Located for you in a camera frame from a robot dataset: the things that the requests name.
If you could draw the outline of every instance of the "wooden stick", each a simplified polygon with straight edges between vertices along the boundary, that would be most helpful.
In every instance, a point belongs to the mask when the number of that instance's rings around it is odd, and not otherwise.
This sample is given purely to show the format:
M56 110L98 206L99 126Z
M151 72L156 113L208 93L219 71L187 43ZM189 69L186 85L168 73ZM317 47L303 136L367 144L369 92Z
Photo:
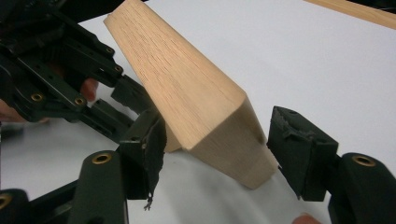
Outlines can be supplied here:
M380 9L367 7L347 0L305 0L347 15L396 29L396 15Z
M140 0L105 24L181 147L255 189L276 170L246 93Z

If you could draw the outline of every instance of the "white table surface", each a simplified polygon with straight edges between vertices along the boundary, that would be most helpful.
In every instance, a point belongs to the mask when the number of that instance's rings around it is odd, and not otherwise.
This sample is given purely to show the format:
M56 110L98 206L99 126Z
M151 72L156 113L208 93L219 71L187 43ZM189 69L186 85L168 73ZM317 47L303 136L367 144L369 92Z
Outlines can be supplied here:
M284 106L337 140L339 155L367 154L396 174L395 30L302 0L147 4L247 92L266 134L273 106ZM83 26L135 77L103 19ZM99 89L111 103L110 93ZM24 125L1 147L2 189L34 199L78 178L85 157L117 145L83 123L54 119ZM130 223L140 224L291 223L302 212L330 223L328 201L298 201L280 172L246 189L180 151L164 157L152 209L145 212L144 201L128 206Z

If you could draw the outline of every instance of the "light wood block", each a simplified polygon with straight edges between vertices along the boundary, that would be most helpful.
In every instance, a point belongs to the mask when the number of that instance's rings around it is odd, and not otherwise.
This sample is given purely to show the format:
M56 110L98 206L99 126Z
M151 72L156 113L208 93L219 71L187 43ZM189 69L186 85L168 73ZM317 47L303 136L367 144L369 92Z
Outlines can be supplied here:
M396 29L396 15L380 9L363 6L347 0L305 0L347 15Z
M140 0L105 24L181 147L255 189L276 170L246 93Z

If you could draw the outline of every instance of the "wooden block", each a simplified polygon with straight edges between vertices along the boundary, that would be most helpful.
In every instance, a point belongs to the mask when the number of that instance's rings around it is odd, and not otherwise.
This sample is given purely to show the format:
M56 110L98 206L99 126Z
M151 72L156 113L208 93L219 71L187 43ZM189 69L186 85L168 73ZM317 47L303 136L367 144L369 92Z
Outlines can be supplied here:
M396 29L396 15L380 9L367 7L347 0L305 0L347 15Z
M276 170L246 93L140 0L105 24L181 147L255 189Z

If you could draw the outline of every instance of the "hand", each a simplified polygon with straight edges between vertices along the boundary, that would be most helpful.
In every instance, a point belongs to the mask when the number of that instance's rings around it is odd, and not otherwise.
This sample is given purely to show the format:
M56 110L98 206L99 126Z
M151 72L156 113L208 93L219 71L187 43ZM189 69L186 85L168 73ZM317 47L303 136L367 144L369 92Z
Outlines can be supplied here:
M311 215L302 213L299 217L295 218L291 224L320 224L320 222L311 217Z
M88 100L94 101L98 82L93 78L87 78L81 86L81 94ZM0 100L0 121L3 122L26 122L18 112L9 107L3 100Z

